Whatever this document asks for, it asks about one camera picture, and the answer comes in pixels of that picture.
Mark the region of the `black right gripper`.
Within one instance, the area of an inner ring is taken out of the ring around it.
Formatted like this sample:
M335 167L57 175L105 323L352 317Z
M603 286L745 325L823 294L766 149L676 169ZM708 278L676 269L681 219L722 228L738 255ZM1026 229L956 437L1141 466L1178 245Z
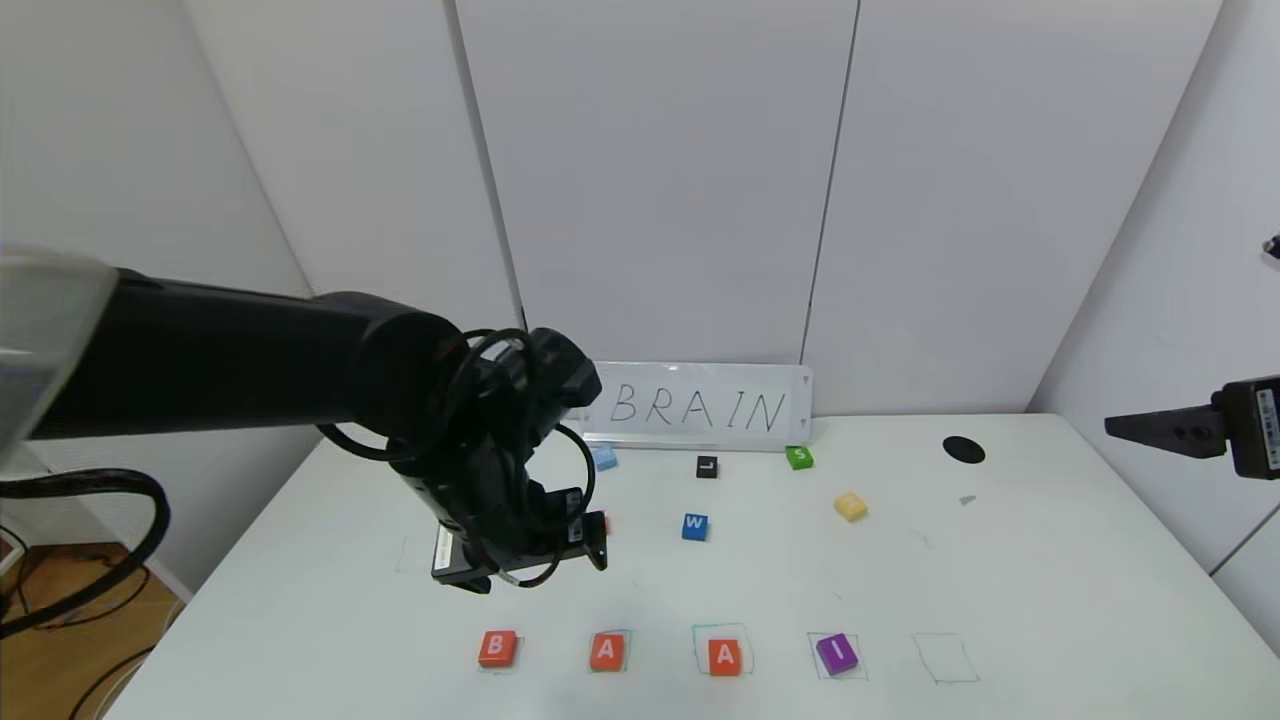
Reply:
M1107 436L1193 459L1228 452L1235 474L1279 478L1279 375L1225 384L1213 405L1108 416Z

